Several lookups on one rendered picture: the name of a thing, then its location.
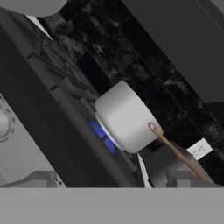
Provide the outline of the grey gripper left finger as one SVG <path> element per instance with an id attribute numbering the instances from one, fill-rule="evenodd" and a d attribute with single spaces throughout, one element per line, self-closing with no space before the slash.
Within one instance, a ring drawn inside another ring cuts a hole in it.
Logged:
<path id="1" fill-rule="evenodd" d="M 3 185 L 3 187 L 56 187 L 56 171 L 33 171 L 27 177 Z"/>

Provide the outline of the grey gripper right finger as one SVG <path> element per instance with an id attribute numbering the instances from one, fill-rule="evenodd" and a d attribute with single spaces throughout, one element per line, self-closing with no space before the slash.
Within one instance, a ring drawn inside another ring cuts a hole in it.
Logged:
<path id="1" fill-rule="evenodd" d="M 202 180 L 190 171 L 168 171 L 167 187 L 218 187 L 215 183 Z"/>

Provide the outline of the dark grey stove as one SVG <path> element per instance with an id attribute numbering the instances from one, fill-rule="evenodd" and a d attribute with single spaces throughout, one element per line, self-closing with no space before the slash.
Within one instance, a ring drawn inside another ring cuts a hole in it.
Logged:
<path id="1" fill-rule="evenodd" d="M 140 158 L 115 146 L 112 155 L 89 125 L 95 119 L 96 83 L 86 48 L 61 15 L 42 32 L 27 16 L 0 7 L 0 92 L 35 144 L 68 187 L 142 187 Z"/>

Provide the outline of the grey round stove knob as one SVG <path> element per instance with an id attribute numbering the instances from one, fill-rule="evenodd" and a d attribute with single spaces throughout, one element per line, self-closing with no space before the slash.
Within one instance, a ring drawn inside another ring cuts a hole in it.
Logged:
<path id="1" fill-rule="evenodd" d="M 0 143 L 7 142 L 15 132 L 16 120 L 9 108 L 0 108 Z"/>

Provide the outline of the blue burner flame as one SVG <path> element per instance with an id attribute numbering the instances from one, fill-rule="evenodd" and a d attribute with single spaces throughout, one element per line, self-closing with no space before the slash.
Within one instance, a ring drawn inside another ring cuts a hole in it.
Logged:
<path id="1" fill-rule="evenodd" d="M 116 154 L 116 147 L 113 144 L 113 142 L 110 140 L 110 138 L 107 136 L 107 134 L 104 132 L 102 127 L 97 122 L 93 122 L 93 121 L 90 121 L 89 125 L 92 127 L 92 129 L 94 130 L 96 135 L 103 141 L 103 143 L 108 148 L 110 153 L 112 155 L 115 155 Z"/>

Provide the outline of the dark grey range hood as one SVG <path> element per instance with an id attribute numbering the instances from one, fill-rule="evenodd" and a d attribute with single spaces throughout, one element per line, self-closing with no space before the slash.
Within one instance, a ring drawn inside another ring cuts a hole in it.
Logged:
<path id="1" fill-rule="evenodd" d="M 122 0 L 205 102 L 224 102 L 224 32 L 196 0 Z"/>

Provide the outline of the pale grey round object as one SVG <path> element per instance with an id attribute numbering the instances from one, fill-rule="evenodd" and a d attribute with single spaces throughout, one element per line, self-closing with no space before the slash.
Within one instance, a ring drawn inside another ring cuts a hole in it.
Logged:
<path id="1" fill-rule="evenodd" d="M 58 13 L 68 0 L 0 0 L 0 7 L 34 17 L 48 17 Z"/>

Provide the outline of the white wall outlet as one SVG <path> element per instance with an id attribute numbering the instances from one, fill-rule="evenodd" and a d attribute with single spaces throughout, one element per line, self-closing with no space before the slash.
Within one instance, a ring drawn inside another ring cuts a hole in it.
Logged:
<path id="1" fill-rule="evenodd" d="M 206 154 L 210 153 L 213 150 L 211 145 L 207 142 L 205 138 L 200 139 L 197 143 L 192 145 L 187 149 L 196 160 L 203 158 Z"/>

